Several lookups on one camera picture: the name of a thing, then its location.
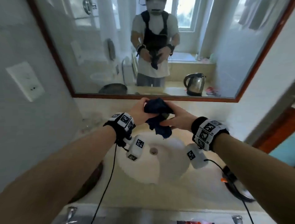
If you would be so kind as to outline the person's left forearm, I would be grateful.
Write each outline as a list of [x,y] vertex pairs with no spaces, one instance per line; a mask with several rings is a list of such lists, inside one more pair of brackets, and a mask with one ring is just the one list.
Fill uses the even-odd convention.
[[0,193],[0,224],[51,224],[115,140],[111,126],[100,127],[17,177]]

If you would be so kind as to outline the black wristband with marker blocks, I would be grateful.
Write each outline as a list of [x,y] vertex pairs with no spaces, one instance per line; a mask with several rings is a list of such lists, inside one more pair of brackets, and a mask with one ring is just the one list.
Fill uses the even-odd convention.
[[128,113],[114,114],[103,126],[111,126],[116,133],[115,144],[126,147],[124,139],[131,140],[132,130],[135,128],[134,119]]
[[225,133],[230,134],[228,128],[223,123],[208,119],[206,117],[199,117],[191,125],[191,132],[193,133],[192,141],[204,151],[214,151],[213,144],[218,135]]

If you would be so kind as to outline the white wall outlet plate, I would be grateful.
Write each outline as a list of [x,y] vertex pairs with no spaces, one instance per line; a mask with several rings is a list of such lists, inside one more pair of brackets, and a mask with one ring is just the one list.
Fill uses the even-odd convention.
[[21,62],[11,67],[7,67],[6,71],[16,82],[17,86],[29,102],[35,101],[45,93],[45,89],[28,62]]

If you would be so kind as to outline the brown wooden door frame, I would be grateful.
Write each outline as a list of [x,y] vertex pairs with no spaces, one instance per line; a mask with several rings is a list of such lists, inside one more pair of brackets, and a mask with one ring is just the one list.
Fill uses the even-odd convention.
[[295,108],[287,108],[253,144],[265,153],[270,153],[295,132]]

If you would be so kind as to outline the person's right forearm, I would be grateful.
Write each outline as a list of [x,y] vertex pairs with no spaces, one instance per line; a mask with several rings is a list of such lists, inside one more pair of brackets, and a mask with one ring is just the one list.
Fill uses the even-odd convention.
[[295,168],[226,133],[213,151],[277,224],[295,224]]

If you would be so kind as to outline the dark blue cloth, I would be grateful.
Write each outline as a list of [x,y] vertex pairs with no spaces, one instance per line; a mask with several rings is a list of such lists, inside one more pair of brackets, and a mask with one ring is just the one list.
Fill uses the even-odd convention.
[[144,112],[148,114],[158,114],[158,116],[146,121],[149,125],[149,129],[155,130],[156,135],[161,135],[164,139],[167,139],[172,135],[172,129],[170,126],[160,125],[162,121],[168,119],[170,114],[174,114],[173,110],[163,99],[157,98],[149,100],[144,106]]

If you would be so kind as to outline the dark round tray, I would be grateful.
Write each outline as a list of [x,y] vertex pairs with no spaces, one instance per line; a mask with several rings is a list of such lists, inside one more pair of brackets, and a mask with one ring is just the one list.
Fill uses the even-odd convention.
[[97,168],[93,171],[87,181],[82,185],[79,191],[75,194],[75,196],[68,202],[68,204],[74,203],[83,197],[85,197],[99,182],[102,172],[104,169],[103,161],[97,166]]

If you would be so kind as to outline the person's left hand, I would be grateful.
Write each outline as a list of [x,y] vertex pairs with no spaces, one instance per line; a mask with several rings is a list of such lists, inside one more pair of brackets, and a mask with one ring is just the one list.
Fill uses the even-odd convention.
[[148,98],[141,98],[127,113],[134,119],[136,126],[144,124],[148,119],[157,117],[159,114],[145,113],[144,107]]

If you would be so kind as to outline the stainless steel electric kettle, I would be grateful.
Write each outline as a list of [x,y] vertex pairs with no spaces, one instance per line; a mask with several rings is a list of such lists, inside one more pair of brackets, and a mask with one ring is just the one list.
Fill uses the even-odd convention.
[[247,203],[255,202],[255,198],[245,188],[245,186],[238,180],[234,173],[229,169],[228,166],[224,166],[222,169],[222,177],[225,178],[225,186],[233,196],[239,200],[243,200]]

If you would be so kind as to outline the wooden framed wall mirror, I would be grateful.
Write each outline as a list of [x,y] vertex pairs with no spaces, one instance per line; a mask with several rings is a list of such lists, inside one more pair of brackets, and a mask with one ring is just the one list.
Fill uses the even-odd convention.
[[236,103],[295,0],[25,0],[75,98]]

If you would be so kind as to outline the person's right hand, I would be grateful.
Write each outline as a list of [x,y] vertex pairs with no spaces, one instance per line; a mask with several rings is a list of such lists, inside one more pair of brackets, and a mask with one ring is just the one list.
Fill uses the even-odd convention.
[[187,130],[189,132],[192,132],[191,126],[198,117],[190,114],[189,112],[175,105],[171,101],[165,101],[165,103],[172,109],[175,115],[173,118],[175,118],[176,120],[177,129]]

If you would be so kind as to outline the white sink basin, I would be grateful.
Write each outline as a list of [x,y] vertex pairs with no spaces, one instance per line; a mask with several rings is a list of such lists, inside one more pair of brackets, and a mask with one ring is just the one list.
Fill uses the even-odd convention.
[[[185,143],[173,135],[164,139],[149,131],[135,132],[132,136],[139,134],[143,136],[146,145],[138,160],[128,159],[127,151],[122,148],[116,153],[118,165],[123,172],[143,184],[162,184],[180,179],[190,165]],[[150,154],[152,147],[158,149],[157,155]]]

